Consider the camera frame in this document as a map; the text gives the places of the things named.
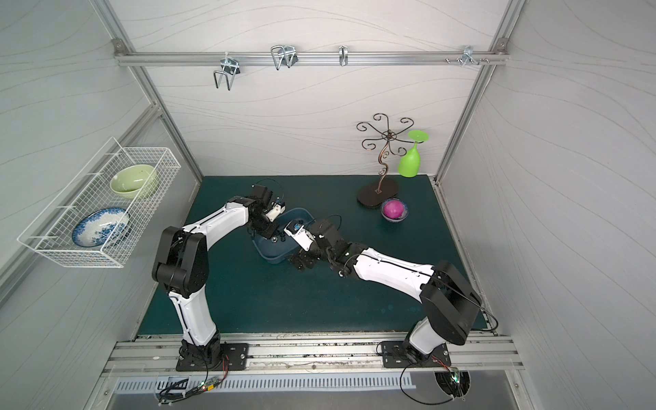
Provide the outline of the blue plastic storage box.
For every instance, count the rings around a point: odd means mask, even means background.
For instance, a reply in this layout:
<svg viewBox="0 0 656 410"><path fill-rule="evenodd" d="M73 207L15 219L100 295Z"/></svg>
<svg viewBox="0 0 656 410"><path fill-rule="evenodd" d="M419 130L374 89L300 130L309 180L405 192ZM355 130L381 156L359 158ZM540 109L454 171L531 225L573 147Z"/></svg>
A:
<svg viewBox="0 0 656 410"><path fill-rule="evenodd" d="M292 221L299 221L302 225L306 225L313 219L314 217L305 208L292 208L275 220L278 228L273 237L264 238L255 234L252 242L265 261L273 265L280 264L301 248L293 238L286 235L284 228Z"/></svg>

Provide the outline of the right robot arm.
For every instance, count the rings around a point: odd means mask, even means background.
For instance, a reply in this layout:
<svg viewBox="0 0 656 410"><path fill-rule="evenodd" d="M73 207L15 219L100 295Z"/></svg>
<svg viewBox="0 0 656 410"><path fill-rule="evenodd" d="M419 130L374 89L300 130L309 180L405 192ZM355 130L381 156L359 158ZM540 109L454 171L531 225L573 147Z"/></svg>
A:
<svg viewBox="0 0 656 410"><path fill-rule="evenodd" d="M343 278L385 285L418 301L425 318L413 326L405 340L413 355L425 357L445 343L466 343L482 300L450 262L433 266L386 256L368 245L346 241L327 220L312 225L292 220L284 232L300 246L291 258L300 270L325 261Z"/></svg>

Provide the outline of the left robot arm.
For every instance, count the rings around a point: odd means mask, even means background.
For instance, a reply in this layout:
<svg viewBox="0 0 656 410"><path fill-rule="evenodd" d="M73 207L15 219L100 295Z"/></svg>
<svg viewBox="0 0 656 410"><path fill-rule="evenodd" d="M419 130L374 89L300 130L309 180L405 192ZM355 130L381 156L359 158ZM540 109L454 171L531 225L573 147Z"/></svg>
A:
<svg viewBox="0 0 656 410"><path fill-rule="evenodd" d="M205 293L210 274L208 251L240 227L270 239L278 230L285 200L266 186L252 186L249 196L234 196L210 215L162 232L152 278L167 292L183 331L182 346L205 359L220 348L220 333Z"/></svg>

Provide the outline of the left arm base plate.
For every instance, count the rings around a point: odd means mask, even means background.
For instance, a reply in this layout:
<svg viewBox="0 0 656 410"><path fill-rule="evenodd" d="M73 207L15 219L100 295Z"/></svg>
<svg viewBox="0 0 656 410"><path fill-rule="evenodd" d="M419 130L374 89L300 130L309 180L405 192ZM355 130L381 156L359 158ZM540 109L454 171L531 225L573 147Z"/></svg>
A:
<svg viewBox="0 0 656 410"><path fill-rule="evenodd" d="M196 346L186 341L179 348L177 372L243 371L246 369L247 343L214 343Z"/></svg>

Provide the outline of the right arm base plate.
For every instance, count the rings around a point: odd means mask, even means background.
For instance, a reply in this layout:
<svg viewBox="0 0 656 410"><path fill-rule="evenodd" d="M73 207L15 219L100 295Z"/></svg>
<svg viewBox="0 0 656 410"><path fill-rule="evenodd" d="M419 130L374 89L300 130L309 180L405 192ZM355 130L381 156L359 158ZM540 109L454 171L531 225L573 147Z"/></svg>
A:
<svg viewBox="0 0 656 410"><path fill-rule="evenodd" d="M407 341L382 341L376 346L375 352L382 358L384 368L442 368L452 366L446 343L437 345L430 354L424 354L412 347Z"/></svg>

